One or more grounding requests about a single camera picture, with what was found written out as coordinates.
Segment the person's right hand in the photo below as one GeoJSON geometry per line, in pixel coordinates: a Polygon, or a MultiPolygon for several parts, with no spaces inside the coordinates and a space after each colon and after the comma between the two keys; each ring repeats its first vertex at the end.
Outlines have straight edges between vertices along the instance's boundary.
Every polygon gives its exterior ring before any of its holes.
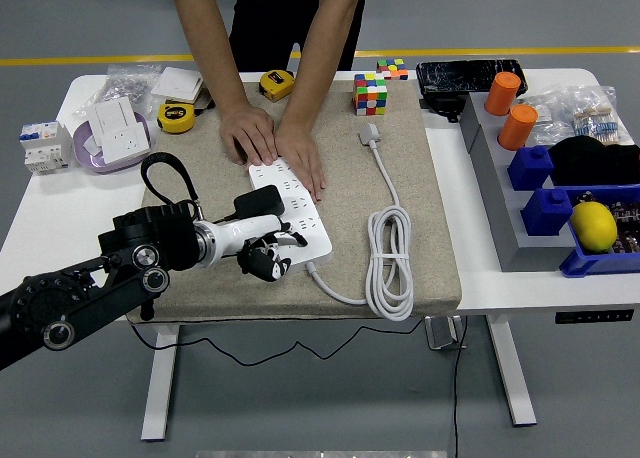
{"type": "Polygon", "coordinates": [[[274,120],[248,103],[222,108],[220,136],[228,158],[238,165],[270,165],[277,157],[274,120]]]}

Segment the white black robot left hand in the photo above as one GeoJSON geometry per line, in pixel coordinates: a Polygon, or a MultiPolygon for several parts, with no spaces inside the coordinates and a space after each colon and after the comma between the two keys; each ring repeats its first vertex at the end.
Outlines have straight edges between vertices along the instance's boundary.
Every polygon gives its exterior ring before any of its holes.
{"type": "Polygon", "coordinates": [[[206,221],[194,223],[199,244],[197,267],[206,268],[224,257],[235,256],[244,274],[274,282],[291,267],[290,258],[280,258],[277,233],[290,235],[300,247],[308,241],[294,232],[289,222],[275,215],[263,215],[217,225],[206,221]]]}

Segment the person's left hand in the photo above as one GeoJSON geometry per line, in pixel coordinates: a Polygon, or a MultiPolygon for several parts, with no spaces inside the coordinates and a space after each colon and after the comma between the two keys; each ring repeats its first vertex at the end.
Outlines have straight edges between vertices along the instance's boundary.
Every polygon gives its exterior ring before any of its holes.
{"type": "Polygon", "coordinates": [[[281,124],[275,132],[275,145],[312,200],[321,201],[326,179],[312,132],[295,124],[281,124]]]}

